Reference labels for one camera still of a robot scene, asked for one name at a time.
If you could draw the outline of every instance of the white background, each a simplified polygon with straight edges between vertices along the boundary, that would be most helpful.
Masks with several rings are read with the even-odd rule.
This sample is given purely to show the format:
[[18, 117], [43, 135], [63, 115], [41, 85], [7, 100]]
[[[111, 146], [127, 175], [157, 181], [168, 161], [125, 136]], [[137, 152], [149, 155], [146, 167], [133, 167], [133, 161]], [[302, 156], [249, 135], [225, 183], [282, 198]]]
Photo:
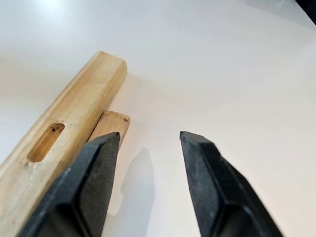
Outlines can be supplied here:
[[179, 132], [201, 134], [288, 237], [315, 237], [316, 26], [290, 0], [1, 0], [0, 160], [97, 51], [131, 116], [105, 237], [195, 237]]

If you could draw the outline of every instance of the wooden stick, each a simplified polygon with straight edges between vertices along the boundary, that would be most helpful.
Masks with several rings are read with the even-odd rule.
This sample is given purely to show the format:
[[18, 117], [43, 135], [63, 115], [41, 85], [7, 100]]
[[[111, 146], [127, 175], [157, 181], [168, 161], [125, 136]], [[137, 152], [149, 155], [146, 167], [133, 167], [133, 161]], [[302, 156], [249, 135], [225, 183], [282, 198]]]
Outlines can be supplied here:
[[97, 52], [3, 162], [0, 236], [19, 233], [52, 181], [88, 140], [125, 75], [125, 61]]
[[119, 148], [122, 145], [124, 137], [127, 133], [128, 127], [130, 124], [130, 117], [126, 115], [122, 115], [120, 113], [116, 113], [113, 111], [105, 111], [92, 135], [89, 138], [89, 141], [93, 140], [96, 137], [111, 133], [111, 132], [119, 132], [120, 141]]

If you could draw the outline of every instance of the mortise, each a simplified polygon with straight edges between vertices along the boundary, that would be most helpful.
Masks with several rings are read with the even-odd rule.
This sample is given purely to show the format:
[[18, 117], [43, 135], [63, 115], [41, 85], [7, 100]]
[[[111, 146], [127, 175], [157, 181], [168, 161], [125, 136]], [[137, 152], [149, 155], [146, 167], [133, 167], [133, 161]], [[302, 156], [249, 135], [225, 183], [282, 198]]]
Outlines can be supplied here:
[[42, 161], [64, 128], [65, 126], [62, 123], [51, 124], [35, 143], [27, 158], [32, 162]]

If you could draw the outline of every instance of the wood grain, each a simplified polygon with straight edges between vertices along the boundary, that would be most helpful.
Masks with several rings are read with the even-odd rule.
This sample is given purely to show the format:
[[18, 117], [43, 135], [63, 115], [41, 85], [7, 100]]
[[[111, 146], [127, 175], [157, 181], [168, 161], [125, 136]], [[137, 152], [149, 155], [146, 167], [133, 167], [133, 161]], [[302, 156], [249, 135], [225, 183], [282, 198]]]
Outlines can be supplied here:
[[105, 111], [97, 123], [89, 141], [96, 137], [111, 133], [119, 132], [119, 148], [122, 145], [124, 137], [130, 124], [130, 117], [113, 111]]
[[[51, 182], [76, 157], [127, 73], [122, 59], [97, 52], [0, 166], [0, 236], [16, 236]], [[65, 128], [42, 161], [29, 152], [53, 123]]]

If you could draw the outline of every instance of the black object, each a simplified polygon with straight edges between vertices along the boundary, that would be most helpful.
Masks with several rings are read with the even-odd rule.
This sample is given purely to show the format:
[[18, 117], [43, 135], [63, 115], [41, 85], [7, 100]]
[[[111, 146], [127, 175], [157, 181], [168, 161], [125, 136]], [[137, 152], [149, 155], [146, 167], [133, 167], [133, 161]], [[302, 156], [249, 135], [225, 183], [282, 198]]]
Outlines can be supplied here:
[[316, 0], [296, 0], [296, 2], [316, 24]]
[[112, 193], [119, 133], [85, 144], [50, 186], [20, 237], [100, 237]]
[[281, 237], [247, 180], [202, 136], [181, 132], [201, 237]]

